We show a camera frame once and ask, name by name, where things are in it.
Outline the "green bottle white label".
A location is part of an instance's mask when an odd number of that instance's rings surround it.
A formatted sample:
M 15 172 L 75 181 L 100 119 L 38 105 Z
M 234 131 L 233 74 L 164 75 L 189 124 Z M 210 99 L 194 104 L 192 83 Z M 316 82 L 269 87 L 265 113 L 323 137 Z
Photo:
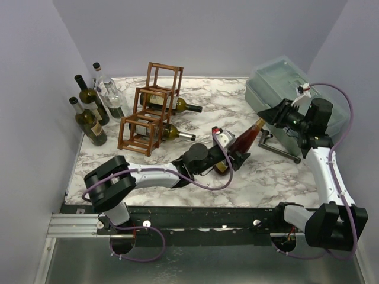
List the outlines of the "green bottle white label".
M 74 79 L 81 90 L 79 98 L 84 107 L 92 111 L 102 126 L 107 125 L 110 118 L 97 92 L 87 86 L 82 75 L 75 75 Z

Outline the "dark bottle gold foil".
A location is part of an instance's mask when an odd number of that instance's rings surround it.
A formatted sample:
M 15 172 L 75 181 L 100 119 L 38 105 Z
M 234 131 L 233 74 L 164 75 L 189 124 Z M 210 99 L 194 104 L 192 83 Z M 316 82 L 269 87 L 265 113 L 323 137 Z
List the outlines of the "dark bottle gold foil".
M 236 141 L 243 142 L 243 143 L 250 142 L 253 144 L 253 142 L 255 141 L 255 138 L 257 137 L 258 133 L 260 132 L 262 127 L 265 125 L 265 123 L 266 122 L 262 118 L 258 119 L 254 125 L 252 125 L 244 133 L 238 136 Z

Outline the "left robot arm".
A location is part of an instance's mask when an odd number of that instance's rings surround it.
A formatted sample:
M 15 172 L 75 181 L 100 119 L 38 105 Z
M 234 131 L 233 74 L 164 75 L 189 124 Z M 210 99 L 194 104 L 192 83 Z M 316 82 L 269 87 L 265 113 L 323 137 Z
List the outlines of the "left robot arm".
M 130 214 L 123 199 L 134 189 L 149 187 L 183 188 L 195 183 L 194 176 L 230 159 L 237 171 L 249 153 L 227 152 L 219 145 L 207 148 L 195 143 L 179 158 L 163 165 L 128 163 L 124 156 L 115 156 L 84 177 L 86 191 L 82 195 L 96 213 L 103 213 L 119 234 L 131 228 Z

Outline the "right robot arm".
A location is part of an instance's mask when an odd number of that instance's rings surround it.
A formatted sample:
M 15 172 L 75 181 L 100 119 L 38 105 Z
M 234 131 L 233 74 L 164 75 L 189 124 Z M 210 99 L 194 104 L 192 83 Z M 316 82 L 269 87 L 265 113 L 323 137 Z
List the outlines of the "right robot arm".
M 297 133 L 297 144 L 311 169 L 321 203 L 316 211 L 283 204 L 282 212 L 272 217 L 272 224 L 280 232 L 295 226 L 305 234 L 311 247 L 354 252 L 368 213 L 356 206 L 339 172 L 334 143 L 326 134 L 332 110 L 331 102 L 315 98 L 304 115 L 288 99 L 258 112 L 267 124 Z

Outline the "clear bottle dark label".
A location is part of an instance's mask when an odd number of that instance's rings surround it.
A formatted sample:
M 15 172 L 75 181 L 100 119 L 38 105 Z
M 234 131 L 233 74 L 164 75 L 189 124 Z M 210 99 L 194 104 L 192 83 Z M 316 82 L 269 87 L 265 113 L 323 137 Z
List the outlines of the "clear bottle dark label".
M 110 114 L 115 119 L 121 119 L 129 114 L 129 107 L 122 92 L 111 80 L 104 81 L 104 99 Z

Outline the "clear wine bottle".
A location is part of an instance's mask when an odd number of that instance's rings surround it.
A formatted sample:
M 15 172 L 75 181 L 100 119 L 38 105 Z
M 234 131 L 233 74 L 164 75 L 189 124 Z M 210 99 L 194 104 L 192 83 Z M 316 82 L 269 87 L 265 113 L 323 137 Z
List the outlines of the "clear wine bottle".
M 94 89 L 103 98 L 107 91 L 106 87 L 115 86 L 115 82 L 107 74 L 105 74 L 102 71 L 101 65 L 98 62 L 93 63 L 92 66 L 95 70 L 95 75 L 96 75 Z

